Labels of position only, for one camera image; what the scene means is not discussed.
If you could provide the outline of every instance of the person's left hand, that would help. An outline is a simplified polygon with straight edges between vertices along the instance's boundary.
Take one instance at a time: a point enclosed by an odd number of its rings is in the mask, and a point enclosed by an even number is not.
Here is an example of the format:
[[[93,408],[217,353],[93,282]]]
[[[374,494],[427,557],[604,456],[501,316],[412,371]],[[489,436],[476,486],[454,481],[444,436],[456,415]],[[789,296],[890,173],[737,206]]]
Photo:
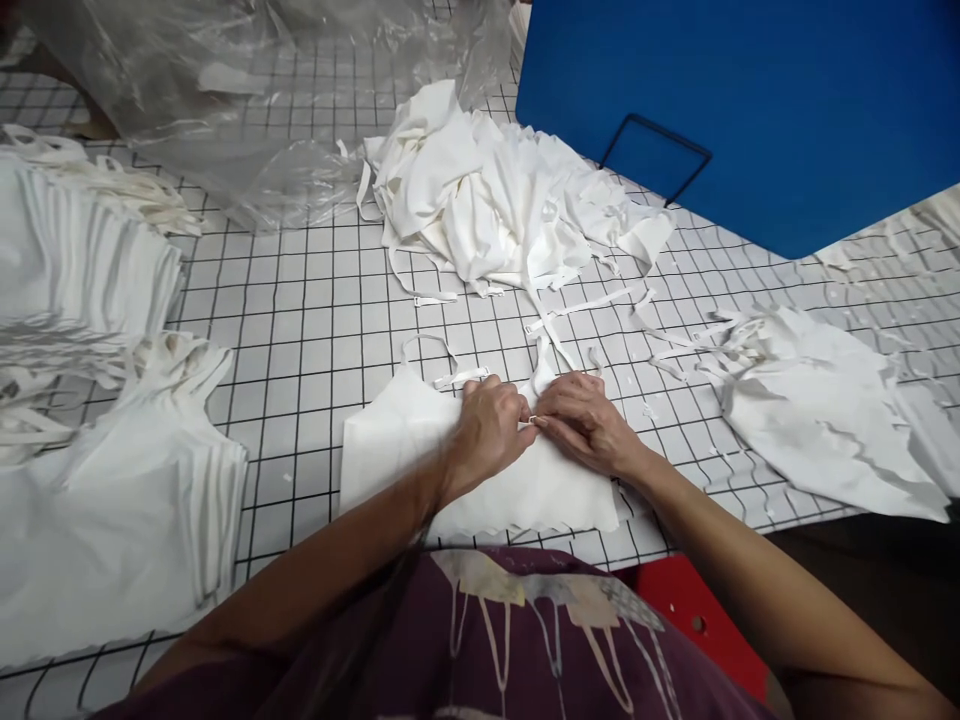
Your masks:
[[[530,406],[513,383],[496,375],[463,386],[460,422],[444,448],[443,504],[448,505],[511,465],[536,440]]]

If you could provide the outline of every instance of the grid cutting mat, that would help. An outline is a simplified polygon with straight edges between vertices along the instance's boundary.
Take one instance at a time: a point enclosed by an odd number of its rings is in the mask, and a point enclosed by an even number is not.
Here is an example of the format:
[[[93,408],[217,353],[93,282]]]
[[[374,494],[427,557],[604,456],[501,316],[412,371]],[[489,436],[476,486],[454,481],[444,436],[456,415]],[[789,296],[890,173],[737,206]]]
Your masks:
[[[503,85],[487,101],[487,111],[498,121],[513,120],[516,95],[516,82]],[[72,90],[47,78],[0,75],[0,121],[56,134],[63,122],[83,119],[82,107]],[[272,116],[265,115],[268,127]],[[277,117],[288,130],[294,127],[288,114]],[[315,129],[316,115],[297,117],[302,119],[298,136]],[[418,332],[443,335],[466,366],[485,365],[514,382],[532,374],[536,350],[523,327],[536,315],[523,292],[507,290],[486,300],[466,295],[456,275],[401,253],[399,269],[418,289],[463,294],[457,303],[416,308],[388,272],[381,226],[362,222],[355,211],[325,227],[254,237],[227,221],[196,186],[118,144],[90,146],[173,182],[208,223],[199,239],[174,239],[189,261],[186,289],[170,327],[237,349],[233,369],[208,410],[217,427],[250,452],[238,585],[336,516],[343,421],[390,380],[405,339]],[[621,182],[634,200],[662,203],[643,188]],[[703,330],[718,307],[750,310],[755,303],[776,302],[808,310],[878,351],[900,352],[901,381],[929,382],[960,426],[960,261],[938,233],[901,230],[897,252],[882,232],[865,231],[846,244],[857,269],[838,281],[813,259],[783,260],[684,209],[675,217],[677,232],[642,280],[656,290],[653,308],[664,330]],[[632,258],[618,256],[617,261],[618,278],[591,265],[562,291],[543,293],[547,309],[640,281]],[[601,346],[608,394],[647,445],[761,532],[854,512],[791,488],[742,447],[721,417],[713,388],[698,373],[690,373],[689,383],[679,382],[647,364],[653,353],[667,348],[639,331],[630,303],[623,297],[558,318],[555,326],[585,366],[588,348]],[[439,343],[420,341],[411,349],[411,362],[424,378],[450,372]],[[673,362],[692,371],[695,358]],[[87,393],[88,402],[61,414],[63,422],[90,422],[110,408],[113,395],[86,383],[73,389]],[[459,542],[556,548],[604,569],[668,554],[670,543],[642,501],[623,488],[617,497],[625,521],[616,532],[503,533]],[[2,670],[0,717],[72,717],[104,707],[123,697],[173,638],[151,633]]]

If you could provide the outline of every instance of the clear plastic sheet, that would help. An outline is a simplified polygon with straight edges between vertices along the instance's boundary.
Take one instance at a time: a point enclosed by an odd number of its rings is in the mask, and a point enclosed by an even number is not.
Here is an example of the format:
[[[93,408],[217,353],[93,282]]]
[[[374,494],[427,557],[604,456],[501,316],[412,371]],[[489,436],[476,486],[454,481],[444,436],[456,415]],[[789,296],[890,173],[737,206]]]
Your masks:
[[[439,19],[419,0],[34,0],[22,12],[134,150],[248,229],[327,220],[360,172],[337,140],[385,134],[399,103],[442,78],[473,107],[509,71],[508,0],[463,0]]]

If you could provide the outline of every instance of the red stool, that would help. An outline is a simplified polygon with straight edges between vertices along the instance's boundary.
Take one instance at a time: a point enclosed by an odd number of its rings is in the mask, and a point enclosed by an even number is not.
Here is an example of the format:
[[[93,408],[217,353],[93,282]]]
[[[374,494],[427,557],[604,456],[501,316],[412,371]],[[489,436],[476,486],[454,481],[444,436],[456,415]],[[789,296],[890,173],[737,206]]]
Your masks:
[[[683,555],[637,568],[637,594],[762,703],[769,670]]]

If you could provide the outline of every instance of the blue board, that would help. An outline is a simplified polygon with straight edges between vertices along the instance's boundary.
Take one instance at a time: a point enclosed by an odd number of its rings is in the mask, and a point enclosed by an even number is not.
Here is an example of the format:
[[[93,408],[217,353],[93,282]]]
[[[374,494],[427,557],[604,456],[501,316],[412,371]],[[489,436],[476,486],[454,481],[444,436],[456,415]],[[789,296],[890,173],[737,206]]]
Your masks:
[[[538,0],[517,119],[599,161],[628,113],[710,150],[681,205],[784,257],[960,182],[957,0]],[[629,125],[669,196],[700,157]]]

